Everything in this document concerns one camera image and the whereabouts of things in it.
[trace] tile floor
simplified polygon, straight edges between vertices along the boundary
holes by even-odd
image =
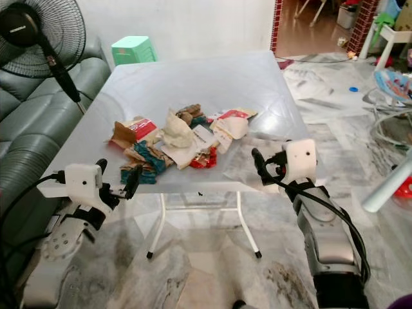
[[[313,28],[309,27],[309,24],[321,2],[311,1],[299,18],[295,19],[294,16],[303,3],[303,0],[283,1],[276,55],[287,57],[344,52],[344,49],[336,45],[337,39],[339,37],[349,39],[350,33],[336,23],[337,14],[332,14],[331,1],[327,2]]]
[[[307,61],[343,54],[307,56]],[[363,96],[374,87],[369,62],[298,63],[285,79],[317,142],[330,180],[327,188],[351,215],[368,251],[371,308],[384,309],[412,286],[411,215],[387,205],[365,213],[359,200],[402,155],[370,137],[374,119]],[[348,91],[359,87],[358,93]],[[235,204],[234,194],[170,194],[167,203]],[[95,246],[84,245],[83,280],[59,308],[215,308],[238,298],[259,309],[317,308],[303,235],[288,200],[243,195],[243,212],[263,257],[257,260],[233,212],[171,214],[152,260],[146,252],[160,213],[157,195],[139,194],[119,205]]]

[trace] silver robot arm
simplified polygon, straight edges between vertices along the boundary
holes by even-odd
[[[102,182],[107,161],[95,165],[71,164],[64,170],[63,183],[71,203],[63,210],[51,234],[43,241],[41,257],[27,280],[23,293],[25,308],[55,308],[62,287],[79,280],[81,260],[76,252],[84,239],[94,242],[104,220],[120,199],[133,197],[141,167],[131,171],[123,190],[113,191]]]
[[[293,203],[297,224],[304,235],[319,308],[368,309],[368,300],[364,295],[365,278],[355,259],[355,249],[344,230],[343,220],[313,198],[305,196],[308,193],[330,204],[350,221],[347,212],[330,201],[326,188],[314,185],[314,141],[288,142],[283,145],[282,152],[266,161],[256,148],[252,156],[263,185],[287,184],[281,192],[286,193]],[[273,177],[267,171],[268,164],[277,165],[278,176]]]

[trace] gray leather sofa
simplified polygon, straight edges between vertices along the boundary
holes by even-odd
[[[89,98],[96,97],[110,75],[102,55],[98,39],[88,39],[81,61],[70,70],[77,89]],[[91,101],[80,96],[87,108]],[[0,71],[1,214],[25,187],[42,176],[81,117],[76,103],[55,79],[28,79]],[[5,251],[44,233],[59,202],[43,198],[37,189],[27,194],[4,224],[1,239]],[[22,248],[7,264],[13,281],[34,245]]]

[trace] green plastic stool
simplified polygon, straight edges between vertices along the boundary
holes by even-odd
[[[124,37],[111,46],[115,65],[154,62],[157,56],[149,37]]]

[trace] black fan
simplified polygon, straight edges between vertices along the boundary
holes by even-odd
[[[0,0],[0,68],[23,77],[53,75],[83,113],[68,70],[79,61],[85,43],[75,0]]]

